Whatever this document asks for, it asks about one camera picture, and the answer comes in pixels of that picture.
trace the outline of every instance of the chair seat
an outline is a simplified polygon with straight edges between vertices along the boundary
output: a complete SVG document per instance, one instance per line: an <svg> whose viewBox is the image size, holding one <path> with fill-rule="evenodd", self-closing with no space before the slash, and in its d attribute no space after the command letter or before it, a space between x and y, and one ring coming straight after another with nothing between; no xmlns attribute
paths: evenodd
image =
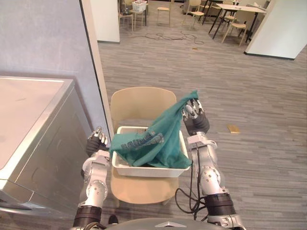
<svg viewBox="0 0 307 230"><path fill-rule="evenodd" d="M239 23L232 23L232 26L240 29L244 29L246 27L245 24L239 24Z"/></svg>
<svg viewBox="0 0 307 230"><path fill-rule="evenodd" d="M231 16L231 15L227 15L224 17L225 19L229 20L229 21L233 21L235 19L234 16Z"/></svg>
<svg viewBox="0 0 307 230"><path fill-rule="evenodd" d="M135 10L130 10L130 12L131 12L131 13L136 13L136 14L141 14L141 13L143 13L144 11L138 12L138 11L135 11Z"/></svg>
<svg viewBox="0 0 307 230"><path fill-rule="evenodd" d="M159 11L169 11L169 8L167 7L158 7Z"/></svg>
<svg viewBox="0 0 307 230"><path fill-rule="evenodd" d="M119 14L118 15L120 18L133 18L133 14L127 14L127 15L124 15L124 14Z"/></svg>
<svg viewBox="0 0 307 230"><path fill-rule="evenodd" d="M196 16L204 16L205 15L203 12L200 12L200 11L195 11L195 12L190 11L190 13L194 14Z"/></svg>
<svg viewBox="0 0 307 230"><path fill-rule="evenodd" d="M178 177L122 176L111 169L111 191L121 201L131 204L153 204L166 201L175 195Z"/></svg>

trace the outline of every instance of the table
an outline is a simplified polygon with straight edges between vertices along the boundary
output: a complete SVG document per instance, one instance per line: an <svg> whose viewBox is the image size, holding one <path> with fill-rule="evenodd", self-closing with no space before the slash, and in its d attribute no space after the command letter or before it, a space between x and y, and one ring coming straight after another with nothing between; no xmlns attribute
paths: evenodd
<svg viewBox="0 0 307 230"><path fill-rule="evenodd" d="M223 3L223 0L206 0L205 5L204 5L204 8L202 9L202 12L203 12L203 13L205 12L206 5L207 5L208 1L210 2L210 4L209 4L209 8L208 8L206 14L205 14L204 17L203 17L202 25L204 24L204 22L205 22L205 20L206 20L206 17L208 16L208 12L209 12L209 9L210 9L212 3Z"/></svg>
<svg viewBox="0 0 307 230"><path fill-rule="evenodd" d="M254 17L253 23L252 23L252 25L251 25L251 27L250 27L250 30L249 30L249 32L248 32L248 36L247 36L247 38L246 38L246 42L247 42L248 39L249 39L249 37L251 36L251 31L252 31L252 29L253 29L253 27L254 27L254 24L255 24L255 21L256 21L256 18L257 18L258 13L266 13L266 11L263 11L263 10L261 10L261 9L259 9L259 8L256 8L256 7L249 7L249 6L233 6L233 5L226 5L226 4L217 4L217 5L218 5L219 7L221 7L221 9L220 9L218 15L221 14L222 10L224 10L225 13L224 13L224 15L222 16L221 21L220 21L220 23L219 23L219 25L218 25L218 27L217 27L217 29L216 29L216 31L215 31L215 33L214 33L212 39L215 38L215 35L217 34L217 32L218 32L218 30L219 30L219 28L220 28L222 22L224 21L224 18L225 18L225 16L226 16L227 12L248 11L248 12L254 12L254 13L255 13L255 17ZM213 27L214 27L214 25L215 25L217 19L218 19L218 17L216 17L216 19L214 20L214 23L212 24L211 29L210 29L210 31L209 31L209 34L210 34L211 30L213 29Z"/></svg>

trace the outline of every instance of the washing machine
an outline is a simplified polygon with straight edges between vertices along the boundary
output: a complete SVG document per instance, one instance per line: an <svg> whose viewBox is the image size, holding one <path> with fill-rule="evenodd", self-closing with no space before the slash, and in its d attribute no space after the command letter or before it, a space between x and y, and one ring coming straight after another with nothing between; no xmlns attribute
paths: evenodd
<svg viewBox="0 0 307 230"><path fill-rule="evenodd" d="M73 80L0 76L0 210L73 218L90 133Z"/></svg>

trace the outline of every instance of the green towel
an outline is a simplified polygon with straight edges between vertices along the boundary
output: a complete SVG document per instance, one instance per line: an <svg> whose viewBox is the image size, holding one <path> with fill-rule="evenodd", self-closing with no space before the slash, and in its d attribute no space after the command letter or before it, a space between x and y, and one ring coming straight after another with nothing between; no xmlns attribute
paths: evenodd
<svg viewBox="0 0 307 230"><path fill-rule="evenodd" d="M129 165L185 169L191 165L179 145L182 109L189 99L198 98L197 91L186 95L165 110L143 133L115 134L110 153L116 151Z"/></svg>

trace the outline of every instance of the black cable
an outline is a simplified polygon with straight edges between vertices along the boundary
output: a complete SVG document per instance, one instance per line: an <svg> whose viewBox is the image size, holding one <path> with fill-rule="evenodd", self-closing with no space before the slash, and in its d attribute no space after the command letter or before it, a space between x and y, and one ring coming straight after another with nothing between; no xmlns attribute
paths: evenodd
<svg viewBox="0 0 307 230"><path fill-rule="evenodd" d="M192 166L191 166L191 178L190 178L190 188L189 188L189 194L187 194L186 192L184 192L181 188L178 188L175 192L175 202L176 205L178 206L178 208L187 214L193 214L193 218L194 220L197 219L197 213L199 211L201 211L202 209L206 208L206 204L203 201L205 196L201 196L201 190L200 190L200 182L201 182L201 163L200 163L200 153L199 153L199 149L198 146L196 146L197 149L197 158L198 158L198 174L197 174L197 198L193 198L192 197L192 181L193 181L193 162L192 162ZM186 197L189 198L189 208L190 210L184 210L178 203L177 201L177 194L178 191L181 191ZM201 219L201 221L205 221L207 219L207 216L205 216L203 219Z"/></svg>
<svg viewBox="0 0 307 230"><path fill-rule="evenodd" d="M197 40L197 37L195 35L192 34L186 34L183 33L182 31L180 31L180 33L183 35L182 37L169 37L169 36L165 36L163 34L157 33L157 34L150 34L150 33L146 33L145 35L138 35L138 36L132 36L129 38L135 38L135 37L145 37L145 38L149 38L152 40L168 40L168 41L176 41L176 40L187 40L187 41L192 41L194 44L197 45L204 45L205 43L203 41Z"/></svg>

